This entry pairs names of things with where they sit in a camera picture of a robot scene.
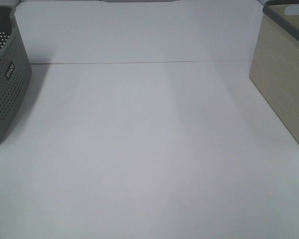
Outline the beige basket with grey rim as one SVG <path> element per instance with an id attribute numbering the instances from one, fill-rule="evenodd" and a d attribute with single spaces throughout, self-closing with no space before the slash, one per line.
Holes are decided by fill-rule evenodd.
<path id="1" fill-rule="evenodd" d="M 299 0 L 269 0 L 249 78 L 299 144 Z"/>

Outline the grey perforated plastic basket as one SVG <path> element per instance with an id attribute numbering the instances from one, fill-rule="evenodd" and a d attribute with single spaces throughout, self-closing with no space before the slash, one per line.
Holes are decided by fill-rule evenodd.
<path id="1" fill-rule="evenodd" d="M 14 13 L 13 6 L 0 5 L 0 143 L 19 111 L 32 74 Z"/>

